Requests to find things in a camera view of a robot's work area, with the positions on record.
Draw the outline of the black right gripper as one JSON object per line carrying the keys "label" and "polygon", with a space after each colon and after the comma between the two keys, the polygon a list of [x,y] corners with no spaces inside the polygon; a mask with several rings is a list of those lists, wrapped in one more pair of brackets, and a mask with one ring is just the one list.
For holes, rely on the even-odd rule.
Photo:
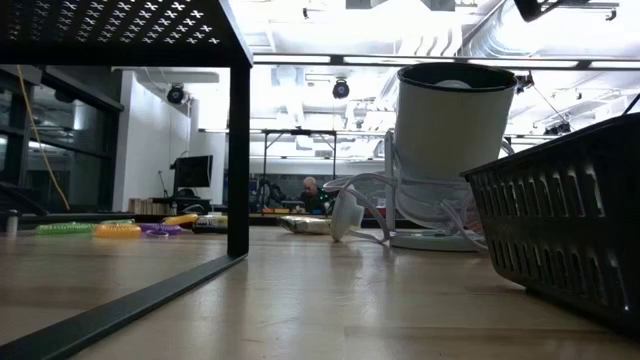
{"label": "black right gripper", "polygon": [[521,18],[529,23],[537,20],[545,13],[550,0],[513,0]]}

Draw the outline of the white desk lamp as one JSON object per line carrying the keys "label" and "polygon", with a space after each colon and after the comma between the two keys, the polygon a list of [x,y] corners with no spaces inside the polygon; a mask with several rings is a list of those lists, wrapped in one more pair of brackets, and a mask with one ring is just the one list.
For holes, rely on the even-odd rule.
{"label": "white desk lamp", "polygon": [[486,65],[434,62],[403,67],[397,77],[393,204],[422,228],[393,229],[390,243],[482,251],[486,242],[476,201],[462,174],[498,159],[516,76]]}

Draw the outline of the black mesh basket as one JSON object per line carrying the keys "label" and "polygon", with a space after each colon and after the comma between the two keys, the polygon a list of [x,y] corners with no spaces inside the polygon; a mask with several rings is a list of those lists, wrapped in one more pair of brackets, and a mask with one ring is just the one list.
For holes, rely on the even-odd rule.
{"label": "black mesh basket", "polygon": [[640,336],[640,112],[462,175],[500,276]]}

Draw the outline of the person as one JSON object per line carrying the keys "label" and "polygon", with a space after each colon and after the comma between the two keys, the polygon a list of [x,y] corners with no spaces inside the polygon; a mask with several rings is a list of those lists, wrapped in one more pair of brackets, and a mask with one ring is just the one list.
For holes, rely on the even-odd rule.
{"label": "person", "polygon": [[328,215],[332,210],[332,196],[320,187],[313,177],[306,177],[303,180],[303,187],[300,201],[304,203],[305,211],[310,214]]}

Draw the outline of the black computer monitor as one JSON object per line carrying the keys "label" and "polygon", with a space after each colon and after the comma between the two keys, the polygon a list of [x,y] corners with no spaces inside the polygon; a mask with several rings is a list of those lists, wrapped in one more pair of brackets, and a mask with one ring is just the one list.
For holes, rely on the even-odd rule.
{"label": "black computer monitor", "polygon": [[211,185],[213,156],[177,158],[173,164],[175,188],[205,188]]}

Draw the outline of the black perforated metal shelf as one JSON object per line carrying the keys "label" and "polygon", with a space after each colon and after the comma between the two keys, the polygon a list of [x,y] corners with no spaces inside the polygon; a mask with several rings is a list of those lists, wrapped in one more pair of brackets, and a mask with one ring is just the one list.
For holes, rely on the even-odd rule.
{"label": "black perforated metal shelf", "polygon": [[228,0],[0,0],[1,65],[230,70],[227,252],[0,346],[0,360],[71,356],[242,262],[249,252],[250,70]]}

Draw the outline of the black gantry frame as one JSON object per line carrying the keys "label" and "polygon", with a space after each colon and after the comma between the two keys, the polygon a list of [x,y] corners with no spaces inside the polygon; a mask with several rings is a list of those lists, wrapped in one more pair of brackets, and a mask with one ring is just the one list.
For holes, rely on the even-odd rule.
{"label": "black gantry frame", "polygon": [[263,168],[262,173],[266,175],[267,170],[267,156],[269,148],[275,144],[283,135],[290,136],[307,136],[309,138],[316,136],[321,138],[332,150],[332,178],[336,178],[336,165],[337,165],[337,141],[338,134],[335,130],[311,130],[311,129],[263,129],[260,131],[264,135],[264,147],[263,147]]}

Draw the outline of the orange coil keychain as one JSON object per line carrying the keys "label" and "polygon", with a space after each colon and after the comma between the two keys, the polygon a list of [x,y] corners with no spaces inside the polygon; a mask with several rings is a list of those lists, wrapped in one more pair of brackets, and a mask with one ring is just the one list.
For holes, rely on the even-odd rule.
{"label": "orange coil keychain", "polygon": [[137,238],[142,230],[135,224],[99,224],[94,227],[93,235],[99,238]]}

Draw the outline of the black aluminium table frame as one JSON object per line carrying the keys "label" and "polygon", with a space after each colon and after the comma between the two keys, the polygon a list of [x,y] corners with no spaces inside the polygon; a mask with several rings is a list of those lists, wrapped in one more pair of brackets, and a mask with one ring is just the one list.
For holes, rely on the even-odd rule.
{"label": "black aluminium table frame", "polygon": [[[6,214],[0,213],[0,227],[6,224]],[[278,214],[249,214],[249,224],[251,226],[276,226],[278,218],[282,217]],[[34,229],[41,224],[49,223],[99,223],[106,220],[123,220],[134,219],[140,223],[158,223],[166,216],[163,215],[141,215],[129,213],[54,213],[47,216],[38,216],[33,214],[23,214],[19,217],[19,229]],[[396,220],[397,229],[421,229],[423,226],[417,225],[406,219]],[[374,218],[364,218],[361,222],[362,228],[379,228]]]}

